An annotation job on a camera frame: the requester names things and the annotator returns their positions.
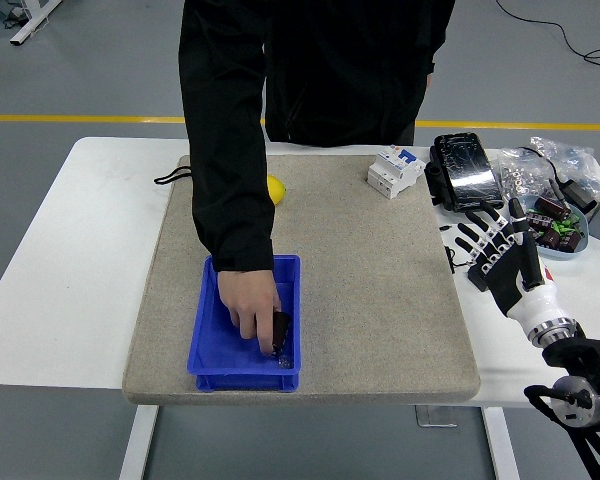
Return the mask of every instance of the cable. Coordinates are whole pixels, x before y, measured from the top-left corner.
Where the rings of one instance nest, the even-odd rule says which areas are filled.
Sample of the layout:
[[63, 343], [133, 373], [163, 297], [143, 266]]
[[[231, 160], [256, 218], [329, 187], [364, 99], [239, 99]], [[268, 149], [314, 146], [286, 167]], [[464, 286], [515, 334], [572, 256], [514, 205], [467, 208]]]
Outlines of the cable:
[[[24, 10], [25, 15], [27, 16], [28, 20], [31, 20], [33, 18], [33, 15], [31, 14], [31, 11], [27, 8], [27, 4], [25, 2], [22, 3], [22, 9]], [[49, 25], [49, 17], [44, 17], [44, 23], [38, 25], [36, 27], [36, 29], [31, 32], [30, 37], [33, 37], [36, 33], [38, 33], [40, 30], [42, 30], [44, 27], [46, 27], [47, 25]]]
[[560, 181], [560, 179], [558, 178], [558, 172], [556, 170], [556, 166], [553, 164], [553, 162], [551, 160], [549, 160], [547, 157], [545, 157], [544, 155], [542, 155], [539, 151], [530, 148], [530, 147], [518, 147], [521, 150], [528, 150], [530, 152], [535, 153], [536, 155], [538, 155], [540, 158], [542, 158], [543, 160], [546, 160], [547, 162], [549, 162], [549, 165], [551, 165], [551, 168], [553, 169], [553, 177], [556, 180], [556, 183], [558, 184], [558, 186], [563, 187], [564, 183]]
[[569, 50], [571, 50], [573, 53], [575, 53], [576, 55], [578, 55], [580, 58], [582, 58], [585, 62], [588, 63], [592, 63], [593, 65], [598, 65], [600, 67], [600, 63], [599, 62], [594, 62], [592, 59], [600, 59], [600, 48], [597, 50], [593, 50], [589, 53], [585, 53], [582, 54], [580, 52], [578, 52], [577, 50], [575, 50], [571, 44], [569, 43], [569, 40], [567, 40], [567, 34], [564, 31], [564, 28], [562, 28], [562, 25], [560, 25], [559, 23], [555, 23], [555, 22], [545, 22], [542, 20], [531, 20], [528, 18], [522, 18], [522, 17], [518, 17], [517, 15], [514, 15], [513, 13], [509, 12], [507, 9], [505, 9], [502, 4], [500, 3], [500, 0], [496, 0], [496, 3], [498, 4], [498, 6], [500, 7], [500, 9], [506, 13], [507, 15], [509, 15], [510, 17], [513, 17], [517, 20], [521, 20], [523, 22], [528, 22], [528, 23], [540, 23], [543, 25], [554, 25], [556, 27], [558, 27], [560, 29], [560, 31], [562, 32], [562, 36], [564, 37], [564, 41], [567, 44], [567, 47], [569, 47]]
[[464, 263], [454, 263], [453, 259], [456, 256], [456, 251], [451, 247], [447, 247], [446, 245], [444, 248], [448, 249], [447, 250], [447, 258], [449, 259], [449, 263], [451, 265], [453, 265], [455, 268], [466, 267], [467, 265], [471, 265], [471, 261], [464, 262]]
[[165, 175], [164, 177], [158, 177], [153, 179], [153, 183], [156, 185], [166, 185], [167, 183], [171, 183], [179, 178], [191, 177], [191, 167], [188, 165], [178, 167], [169, 175]]

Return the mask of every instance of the gray floor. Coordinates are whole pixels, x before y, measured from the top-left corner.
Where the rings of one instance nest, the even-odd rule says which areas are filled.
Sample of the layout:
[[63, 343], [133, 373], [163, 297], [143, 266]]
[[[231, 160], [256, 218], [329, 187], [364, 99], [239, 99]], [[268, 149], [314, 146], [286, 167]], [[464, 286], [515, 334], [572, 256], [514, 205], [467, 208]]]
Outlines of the gray floor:
[[[600, 0], [502, 1], [519, 15], [562, 23], [583, 52], [600, 48]], [[600, 123], [600, 68], [570, 53], [557, 29], [506, 17], [494, 0], [457, 3], [420, 119]], [[21, 47], [9, 44], [15, 30], [4, 30], [0, 18], [0, 114], [181, 116], [181, 4], [66, 1]], [[475, 131], [487, 148], [523, 145], [532, 135], [593, 147], [600, 163], [600, 131]], [[441, 133], [450, 130], [421, 128], [416, 144]], [[0, 123], [0, 277], [72, 145], [87, 136], [185, 138], [185, 131], [180, 124]], [[119, 393], [0, 387], [0, 478], [116, 478], [134, 412]], [[246, 413], [164, 409], [147, 477], [492, 475], [477, 410], [461, 410], [459, 429], [434, 433], [419, 429], [406, 407]], [[532, 410], [506, 415], [522, 479], [586, 477], [560, 429]], [[284, 428], [289, 419], [293, 434]], [[265, 442], [278, 462], [270, 475], [260, 469], [269, 457], [253, 447], [238, 451], [237, 432], [253, 442], [273, 432]]]

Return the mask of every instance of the lemon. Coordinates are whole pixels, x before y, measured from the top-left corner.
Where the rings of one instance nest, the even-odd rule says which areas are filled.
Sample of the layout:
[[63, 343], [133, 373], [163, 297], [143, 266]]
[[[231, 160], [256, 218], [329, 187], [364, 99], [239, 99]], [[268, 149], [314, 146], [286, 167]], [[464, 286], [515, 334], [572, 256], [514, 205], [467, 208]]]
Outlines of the lemon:
[[269, 196], [274, 205], [280, 203], [284, 198], [284, 194], [287, 193], [284, 183], [271, 174], [267, 175], [267, 187], [269, 187]]

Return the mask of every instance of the black drawstring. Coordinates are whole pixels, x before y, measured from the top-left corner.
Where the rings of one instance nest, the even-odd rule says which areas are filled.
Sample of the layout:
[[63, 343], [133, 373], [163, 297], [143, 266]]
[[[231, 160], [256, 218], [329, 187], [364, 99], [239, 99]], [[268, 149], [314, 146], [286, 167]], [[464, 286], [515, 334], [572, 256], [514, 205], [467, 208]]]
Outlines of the black drawstring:
[[171, 172], [169, 175], [165, 175], [164, 177], [154, 178], [153, 183], [155, 183], [156, 185], [166, 185], [167, 183], [174, 182], [174, 181], [178, 180], [179, 178], [190, 177], [190, 176], [191, 176], [191, 167], [189, 167], [189, 166], [178, 167], [173, 172]]

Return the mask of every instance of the black cable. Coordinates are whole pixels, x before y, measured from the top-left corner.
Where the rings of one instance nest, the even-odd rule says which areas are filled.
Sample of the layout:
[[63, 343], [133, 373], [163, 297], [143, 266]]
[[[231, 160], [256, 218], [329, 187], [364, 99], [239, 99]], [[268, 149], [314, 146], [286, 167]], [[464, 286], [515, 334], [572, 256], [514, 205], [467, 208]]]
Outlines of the black cable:
[[549, 162], [549, 165], [551, 165], [551, 168], [553, 169], [553, 177], [555, 178], [556, 183], [558, 184], [559, 187], [564, 187], [565, 184], [563, 182], [561, 182], [560, 179], [558, 178], [558, 171], [556, 170], [556, 166], [553, 164], [553, 162], [551, 160], [549, 160], [547, 157], [542, 155], [539, 151], [534, 150], [533, 148], [530, 148], [530, 147], [518, 147], [518, 148], [520, 148], [521, 150], [528, 150], [529, 152], [533, 152], [536, 155], [538, 155], [540, 158], [543, 158], [544, 160]]
[[449, 249], [449, 262], [450, 262], [450, 263], [451, 263], [451, 265], [453, 265], [455, 268], [458, 268], [458, 267], [465, 267], [465, 266], [467, 266], [467, 265], [471, 264], [471, 262], [464, 262], [464, 263], [460, 263], [460, 264], [455, 264], [455, 263], [453, 263], [453, 259], [454, 259], [454, 258], [455, 258], [455, 256], [456, 256], [456, 251], [455, 251], [453, 248], [450, 248], [450, 247], [446, 247], [446, 248], [448, 248], [448, 249]]
[[560, 25], [559, 23], [555, 23], [555, 22], [545, 22], [542, 20], [531, 20], [528, 18], [522, 18], [522, 17], [518, 17], [517, 15], [514, 15], [513, 13], [509, 12], [507, 9], [505, 9], [502, 4], [500, 3], [500, 0], [496, 0], [496, 3], [498, 4], [498, 6], [500, 7], [500, 9], [506, 13], [507, 15], [509, 15], [510, 17], [515, 18], [516, 20], [521, 20], [523, 22], [528, 22], [528, 23], [540, 23], [543, 25], [554, 25], [556, 27], [558, 27], [560, 29], [560, 31], [562, 32], [562, 36], [564, 37], [564, 41], [567, 44], [567, 47], [569, 47], [569, 50], [571, 50], [573, 53], [575, 53], [576, 55], [578, 55], [580, 58], [582, 58], [585, 62], [588, 63], [592, 63], [593, 65], [598, 65], [600, 67], [600, 63], [599, 62], [594, 62], [592, 59], [600, 59], [600, 48], [597, 50], [593, 50], [589, 53], [585, 53], [582, 54], [580, 52], [578, 52], [577, 50], [575, 50], [571, 44], [569, 43], [569, 40], [567, 40], [567, 34], [564, 31], [564, 28], [562, 28], [562, 25]]
[[156, 185], [166, 185], [167, 183], [174, 182], [175, 180], [178, 180], [179, 178], [185, 178], [185, 177], [191, 177], [191, 176], [192, 176], [191, 175], [191, 167], [188, 165], [185, 165], [185, 166], [176, 168], [169, 175], [165, 175], [164, 177], [154, 178], [153, 183], [155, 183]]

